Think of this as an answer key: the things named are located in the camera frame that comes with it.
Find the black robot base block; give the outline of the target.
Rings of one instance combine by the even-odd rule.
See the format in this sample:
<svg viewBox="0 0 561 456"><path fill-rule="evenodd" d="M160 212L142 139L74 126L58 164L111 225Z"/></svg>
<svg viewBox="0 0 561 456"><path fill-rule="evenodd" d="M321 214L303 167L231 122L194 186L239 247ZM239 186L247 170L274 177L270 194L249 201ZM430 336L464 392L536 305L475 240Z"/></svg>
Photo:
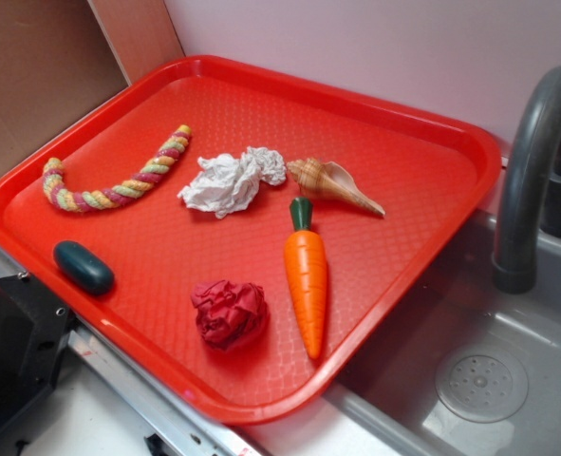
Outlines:
<svg viewBox="0 0 561 456"><path fill-rule="evenodd" d="M37 277L0 278L0 433L54 389L72 319Z"/></svg>

